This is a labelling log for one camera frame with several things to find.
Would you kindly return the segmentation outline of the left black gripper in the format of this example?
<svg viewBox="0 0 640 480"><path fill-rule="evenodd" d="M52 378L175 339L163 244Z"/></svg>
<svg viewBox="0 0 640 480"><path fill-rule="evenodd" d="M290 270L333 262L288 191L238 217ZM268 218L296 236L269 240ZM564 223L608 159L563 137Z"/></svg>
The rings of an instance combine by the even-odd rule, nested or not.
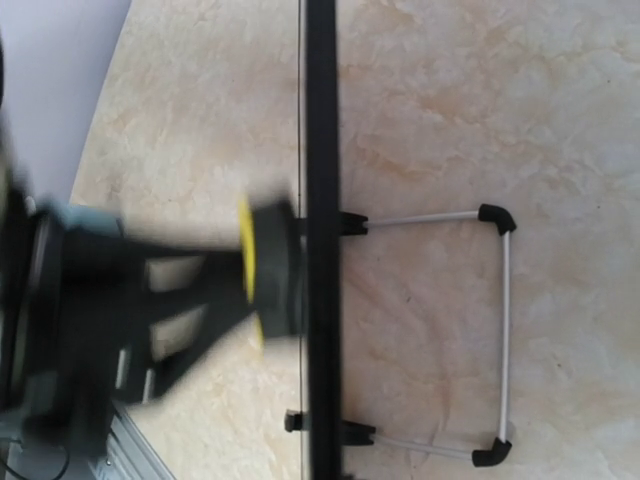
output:
<svg viewBox="0 0 640 480"><path fill-rule="evenodd" d="M173 294L183 291L188 294ZM244 293L238 248L68 227L50 208L29 212L23 190L7 190L1 207L2 423L26 443L105 449L115 402L164 396L250 315ZM204 313L188 345L154 359L151 327L199 306ZM139 379L136 368L119 362L121 352L137 350Z"/></svg>

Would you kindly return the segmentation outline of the yellow black sponge eraser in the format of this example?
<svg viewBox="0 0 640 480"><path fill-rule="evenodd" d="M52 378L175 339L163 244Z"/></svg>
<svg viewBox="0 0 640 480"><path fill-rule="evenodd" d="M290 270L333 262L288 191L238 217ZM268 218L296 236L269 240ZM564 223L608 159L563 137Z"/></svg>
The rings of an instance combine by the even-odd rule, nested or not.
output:
<svg viewBox="0 0 640 480"><path fill-rule="evenodd" d="M262 339L303 335L302 246L289 198L245 200L239 207L244 288Z"/></svg>

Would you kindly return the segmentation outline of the white whiteboard black frame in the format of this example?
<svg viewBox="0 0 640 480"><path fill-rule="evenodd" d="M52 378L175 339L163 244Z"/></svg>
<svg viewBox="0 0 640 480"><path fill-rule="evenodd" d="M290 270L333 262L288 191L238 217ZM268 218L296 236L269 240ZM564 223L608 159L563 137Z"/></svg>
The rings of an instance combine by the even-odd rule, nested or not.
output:
<svg viewBox="0 0 640 480"><path fill-rule="evenodd" d="M340 147L333 1L303 4L309 476L342 479Z"/></svg>

